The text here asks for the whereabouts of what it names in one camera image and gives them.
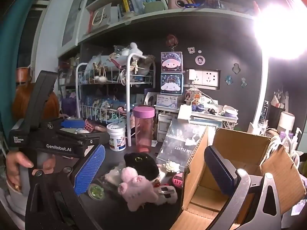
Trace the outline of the person's left hand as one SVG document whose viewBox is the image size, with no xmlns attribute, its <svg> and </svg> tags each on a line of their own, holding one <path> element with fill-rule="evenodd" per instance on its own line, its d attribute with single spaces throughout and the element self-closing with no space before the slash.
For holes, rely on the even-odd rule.
<svg viewBox="0 0 307 230">
<path fill-rule="evenodd" d="M 56 165 L 55 155 L 51 155 L 48 160 L 43 163 L 43 171 L 45 174 L 54 172 Z M 22 184 L 20 180 L 19 167 L 33 168 L 34 165 L 24 153 L 19 151 L 9 151 L 6 156 L 6 176 L 8 184 L 17 192 L 21 192 Z"/>
</svg>

